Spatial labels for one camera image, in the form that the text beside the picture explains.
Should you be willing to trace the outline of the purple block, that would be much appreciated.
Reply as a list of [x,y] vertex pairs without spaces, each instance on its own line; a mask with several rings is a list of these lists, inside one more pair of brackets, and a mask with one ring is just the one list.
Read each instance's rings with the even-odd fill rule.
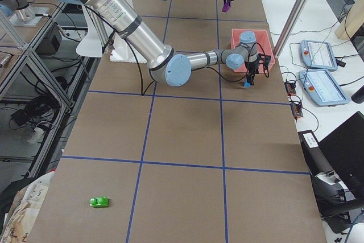
[[224,5],[222,7],[222,12],[226,13],[230,9],[230,0],[224,0]]

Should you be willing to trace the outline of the pink plastic box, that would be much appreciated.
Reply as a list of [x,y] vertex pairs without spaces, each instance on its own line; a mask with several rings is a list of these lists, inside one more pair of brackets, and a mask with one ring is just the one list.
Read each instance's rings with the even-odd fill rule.
[[266,30],[248,30],[248,29],[233,28],[231,30],[231,39],[230,39],[231,49],[234,49],[237,45],[239,45],[240,34],[245,31],[252,31],[255,34],[257,42],[263,47],[264,52],[267,55],[271,56],[271,61],[268,65],[268,70],[270,71],[273,65],[275,64],[275,56],[272,51],[270,36],[268,35],[268,32]]

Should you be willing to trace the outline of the usb hub far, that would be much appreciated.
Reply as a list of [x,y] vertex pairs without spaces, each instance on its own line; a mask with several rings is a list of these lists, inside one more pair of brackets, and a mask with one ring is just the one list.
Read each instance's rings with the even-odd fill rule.
[[296,83],[285,81],[284,86],[288,96],[296,95]]

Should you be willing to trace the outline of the usb hub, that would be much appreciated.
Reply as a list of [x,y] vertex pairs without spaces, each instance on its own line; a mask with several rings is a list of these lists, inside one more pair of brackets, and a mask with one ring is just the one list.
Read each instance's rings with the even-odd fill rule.
[[291,111],[294,119],[303,118],[302,105],[299,102],[291,102]]
[[288,96],[296,95],[296,83],[285,81],[284,86]]

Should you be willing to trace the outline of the usb hub near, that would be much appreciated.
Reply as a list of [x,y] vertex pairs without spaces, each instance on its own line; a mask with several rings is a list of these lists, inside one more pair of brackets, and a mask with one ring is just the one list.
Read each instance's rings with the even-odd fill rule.
[[299,102],[291,102],[291,111],[294,119],[303,118],[302,105]]

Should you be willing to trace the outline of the near teach pendant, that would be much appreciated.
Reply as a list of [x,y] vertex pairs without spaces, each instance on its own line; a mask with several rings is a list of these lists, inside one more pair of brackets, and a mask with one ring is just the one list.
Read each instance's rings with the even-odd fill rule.
[[299,72],[299,80],[308,97],[317,106],[336,106],[349,103],[348,96],[327,69],[302,70]]

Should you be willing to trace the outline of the teach pendant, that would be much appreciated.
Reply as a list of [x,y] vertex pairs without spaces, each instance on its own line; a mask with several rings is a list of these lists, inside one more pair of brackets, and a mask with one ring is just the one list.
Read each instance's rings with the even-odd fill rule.
[[317,106],[336,106],[349,103],[348,96],[327,69],[302,70],[299,72],[299,80],[308,97]]
[[307,68],[328,69],[338,68],[332,46],[328,42],[302,40],[300,43],[301,58]]

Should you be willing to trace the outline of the far teach pendant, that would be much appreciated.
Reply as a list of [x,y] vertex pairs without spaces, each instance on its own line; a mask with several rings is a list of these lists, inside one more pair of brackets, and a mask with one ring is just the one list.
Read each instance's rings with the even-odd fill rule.
[[302,40],[300,43],[301,58],[307,68],[328,69],[338,68],[332,46],[328,42]]

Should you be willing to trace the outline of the green block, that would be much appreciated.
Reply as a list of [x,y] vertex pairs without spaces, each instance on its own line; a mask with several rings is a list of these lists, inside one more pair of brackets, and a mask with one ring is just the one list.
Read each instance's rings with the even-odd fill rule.
[[89,205],[93,208],[105,208],[109,206],[109,198],[106,196],[91,197]]

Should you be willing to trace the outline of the cloth bag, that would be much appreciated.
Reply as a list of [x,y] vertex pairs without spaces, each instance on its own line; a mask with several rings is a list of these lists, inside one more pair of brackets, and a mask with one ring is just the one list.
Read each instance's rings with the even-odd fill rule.
[[19,190],[7,214],[1,242],[26,242],[55,172],[37,178]]

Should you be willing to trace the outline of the aluminium frame post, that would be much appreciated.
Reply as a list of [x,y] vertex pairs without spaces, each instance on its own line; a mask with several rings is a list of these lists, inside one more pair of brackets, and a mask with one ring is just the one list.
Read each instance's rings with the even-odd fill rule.
[[289,38],[289,36],[292,33],[292,30],[306,4],[307,0],[296,0],[293,8],[288,16],[288,19],[282,29],[282,32],[279,36],[279,39],[275,45],[274,48],[274,55],[276,58],[278,58]]

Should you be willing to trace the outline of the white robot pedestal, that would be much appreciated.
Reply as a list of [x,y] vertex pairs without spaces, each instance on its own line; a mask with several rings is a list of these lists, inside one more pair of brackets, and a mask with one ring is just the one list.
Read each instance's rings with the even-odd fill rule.
[[[127,3],[129,3],[130,6],[133,5],[132,0],[126,0]],[[82,7],[85,20],[87,23],[88,31],[92,30],[93,32],[96,32],[98,34],[98,37],[100,38],[103,54],[107,52],[108,50],[111,50],[110,60],[111,61],[125,61],[125,62],[133,62],[134,57],[131,53],[131,50],[127,46],[126,42],[121,39],[118,35],[114,35],[113,37],[113,43],[109,45],[109,42],[107,41],[109,39],[109,36],[112,33],[112,29],[107,26],[106,23],[104,23],[98,16],[93,14],[91,11],[86,9],[85,6]]]

